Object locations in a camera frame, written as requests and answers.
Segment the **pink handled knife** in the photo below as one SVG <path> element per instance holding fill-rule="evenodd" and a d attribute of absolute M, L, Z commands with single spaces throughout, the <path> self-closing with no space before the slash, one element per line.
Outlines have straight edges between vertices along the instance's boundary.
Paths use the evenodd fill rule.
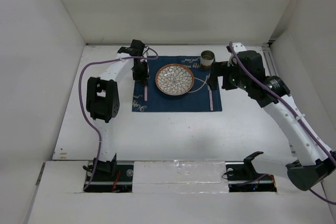
<path fill-rule="evenodd" d="M 209 106 L 210 106 L 210 110 L 213 111 L 213 96 L 212 96 L 212 91 L 209 90 Z"/>

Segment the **pink handled fork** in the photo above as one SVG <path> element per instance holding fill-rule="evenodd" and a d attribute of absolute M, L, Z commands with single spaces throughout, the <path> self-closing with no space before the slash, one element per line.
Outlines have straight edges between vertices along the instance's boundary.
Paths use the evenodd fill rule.
<path fill-rule="evenodd" d="M 144 100 L 145 101 L 148 100 L 148 86 L 147 85 L 144 86 Z"/>

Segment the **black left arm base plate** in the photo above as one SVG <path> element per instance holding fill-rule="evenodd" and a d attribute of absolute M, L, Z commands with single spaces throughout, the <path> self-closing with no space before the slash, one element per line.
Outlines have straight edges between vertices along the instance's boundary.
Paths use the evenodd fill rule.
<path fill-rule="evenodd" d="M 83 166 L 86 179 L 83 190 L 86 193 L 130 193 L 133 185 L 132 162 L 98 161 L 96 170 L 94 164 Z"/>

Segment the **floral patterned ceramic bowl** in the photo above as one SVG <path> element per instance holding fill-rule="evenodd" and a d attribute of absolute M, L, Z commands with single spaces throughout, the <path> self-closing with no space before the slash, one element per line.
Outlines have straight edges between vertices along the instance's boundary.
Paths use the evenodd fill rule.
<path fill-rule="evenodd" d="M 178 96 L 188 93 L 194 85 L 191 70 L 181 64 L 168 64 L 161 67 L 155 76 L 157 88 L 164 94 Z"/>

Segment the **dark blue cloth placemat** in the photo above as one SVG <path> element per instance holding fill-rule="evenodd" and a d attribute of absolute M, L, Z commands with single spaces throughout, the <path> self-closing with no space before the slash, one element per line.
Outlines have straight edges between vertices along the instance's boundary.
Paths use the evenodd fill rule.
<path fill-rule="evenodd" d="M 162 93 L 155 84 L 158 70 L 168 64 L 178 63 L 187 66 L 194 75 L 195 81 L 190 92 L 170 96 Z M 200 67 L 199 56 L 160 56 L 148 62 L 148 100 L 144 100 L 144 86 L 134 84 L 132 112 L 219 112 L 222 110 L 219 90 L 212 91 L 213 111 L 209 106 L 209 90 L 204 83 L 209 70 Z"/>

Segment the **white cup with cork base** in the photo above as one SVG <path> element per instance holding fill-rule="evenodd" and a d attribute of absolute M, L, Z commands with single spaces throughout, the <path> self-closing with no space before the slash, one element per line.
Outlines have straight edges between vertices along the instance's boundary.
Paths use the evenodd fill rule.
<path fill-rule="evenodd" d="M 210 69 L 215 60 L 215 54 L 210 50 L 205 50 L 200 56 L 200 66 L 202 69 Z"/>

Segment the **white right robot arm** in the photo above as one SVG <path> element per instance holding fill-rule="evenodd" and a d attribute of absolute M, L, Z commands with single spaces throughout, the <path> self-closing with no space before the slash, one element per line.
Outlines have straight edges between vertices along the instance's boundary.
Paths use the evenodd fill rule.
<path fill-rule="evenodd" d="M 241 186 L 268 175 L 289 179 L 302 191 L 311 190 L 335 171 L 335 151 L 323 142 L 295 104 L 284 81 L 266 75 L 262 56 L 240 43 L 227 46 L 230 58 L 214 62 L 207 84 L 212 91 L 223 78 L 222 89 L 241 89 L 277 123 L 290 146 L 291 155 L 267 157 L 256 151 L 239 163 L 239 168 L 226 165 L 229 180 L 243 180 Z"/>

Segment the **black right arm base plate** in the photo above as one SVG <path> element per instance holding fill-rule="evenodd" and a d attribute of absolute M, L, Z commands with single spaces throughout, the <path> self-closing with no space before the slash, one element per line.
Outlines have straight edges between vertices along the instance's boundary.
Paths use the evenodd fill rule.
<path fill-rule="evenodd" d="M 277 192 L 274 176 L 258 173 L 252 165 L 252 161 L 261 154 L 263 152 L 257 151 L 243 161 L 225 162 L 226 171 L 222 179 L 227 180 L 230 193 Z"/>

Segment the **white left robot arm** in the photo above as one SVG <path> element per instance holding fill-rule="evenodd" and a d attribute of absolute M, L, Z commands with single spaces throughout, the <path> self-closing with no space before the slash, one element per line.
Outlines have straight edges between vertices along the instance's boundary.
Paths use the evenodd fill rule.
<path fill-rule="evenodd" d="M 112 180 L 117 175 L 117 156 L 112 151 L 105 126 L 120 110 L 118 84 L 128 71 L 132 71 L 135 82 L 145 87 L 148 85 L 149 68 L 144 57 L 145 48 L 142 41 L 134 39 L 130 46 L 121 47 L 117 51 L 115 59 L 91 63 L 110 65 L 101 75 L 88 79 L 86 93 L 87 112 L 93 120 L 102 121 L 102 128 L 99 130 L 99 153 L 93 166 L 105 180 Z"/>

